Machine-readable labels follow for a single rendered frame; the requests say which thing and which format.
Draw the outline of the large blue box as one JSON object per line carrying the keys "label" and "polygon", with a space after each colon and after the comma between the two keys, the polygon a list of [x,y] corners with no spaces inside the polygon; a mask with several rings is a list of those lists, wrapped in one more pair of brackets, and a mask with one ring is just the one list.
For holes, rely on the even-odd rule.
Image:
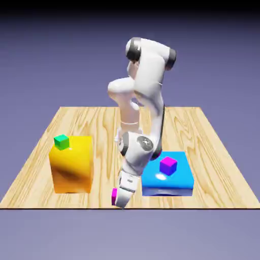
{"label": "large blue box", "polygon": [[[177,161],[175,173],[167,176],[159,171],[159,163],[165,157]],[[185,152],[163,151],[148,163],[141,176],[143,196],[191,196],[194,178]]]}

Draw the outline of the small purple cube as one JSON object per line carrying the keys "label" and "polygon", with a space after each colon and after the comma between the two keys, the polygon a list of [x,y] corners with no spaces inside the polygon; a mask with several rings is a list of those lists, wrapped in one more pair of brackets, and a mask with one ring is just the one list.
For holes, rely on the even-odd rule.
{"label": "small purple cube", "polygon": [[163,158],[159,163],[159,171],[167,176],[175,173],[177,169],[177,161],[171,157]]}

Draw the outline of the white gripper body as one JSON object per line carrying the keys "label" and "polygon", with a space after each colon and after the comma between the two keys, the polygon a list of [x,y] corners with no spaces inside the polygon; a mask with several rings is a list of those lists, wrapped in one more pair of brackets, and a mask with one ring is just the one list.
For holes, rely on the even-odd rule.
{"label": "white gripper body", "polygon": [[115,201],[115,206],[124,209],[131,199],[134,192],[126,190],[123,188],[117,189],[117,196]]}

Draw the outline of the large yellow box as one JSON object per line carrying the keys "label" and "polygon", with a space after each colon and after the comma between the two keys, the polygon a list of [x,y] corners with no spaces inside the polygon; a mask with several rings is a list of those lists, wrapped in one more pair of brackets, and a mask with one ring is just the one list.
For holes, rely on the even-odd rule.
{"label": "large yellow box", "polygon": [[91,136],[68,136],[70,147],[49,152],[55,193],[90,193],[93,181],[93,139]]}

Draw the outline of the small green cube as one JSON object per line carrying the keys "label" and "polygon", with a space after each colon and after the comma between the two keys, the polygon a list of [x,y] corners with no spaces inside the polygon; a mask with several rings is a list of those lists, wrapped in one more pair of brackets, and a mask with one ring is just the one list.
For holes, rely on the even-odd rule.
{"label": "small green cube", "polygon": [[58,150],[65,150],[70,147],[69,137],[62,134],[54,137],[54,145]]}

